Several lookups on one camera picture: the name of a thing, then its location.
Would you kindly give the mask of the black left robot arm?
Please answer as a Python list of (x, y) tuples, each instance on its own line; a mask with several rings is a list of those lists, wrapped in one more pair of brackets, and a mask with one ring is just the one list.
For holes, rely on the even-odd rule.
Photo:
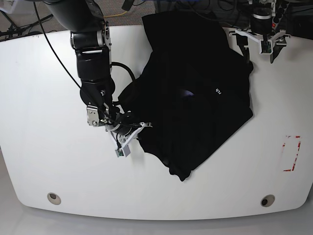
[(249, 26), (235, 29), (229, 35), (236, 38), (247, 64), (250, 63), (248, 41), (258, 44), (259, 53), (270, 56), (270, 63), (278, 57), (283, 48), (287, 46), (286, 39), (290, 37), (284, 29), (278, 26), (286, 13), (290, 2), (288, 0), (250, 0), (248, 5)]

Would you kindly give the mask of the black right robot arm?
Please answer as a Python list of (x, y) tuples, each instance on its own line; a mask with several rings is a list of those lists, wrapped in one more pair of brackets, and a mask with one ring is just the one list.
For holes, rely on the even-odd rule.
[[(129, 67), (113, 62), (108, 21), (93, 0), (45, 0), (44, 4), (56, 20), (70, 31), (70, 44), (75, 51), (80, 97), (87, 106), (88, 124), (104, 126), (122, 155), (128, 143), (147, 127), (135, 120), (130, 111), (120, 112), (119, 106), (133, 101), (137, 94), (136, 78)], [(112, 67), (124, 68), (132, 82), (129, 94), (113, 100), (115, 83)]]

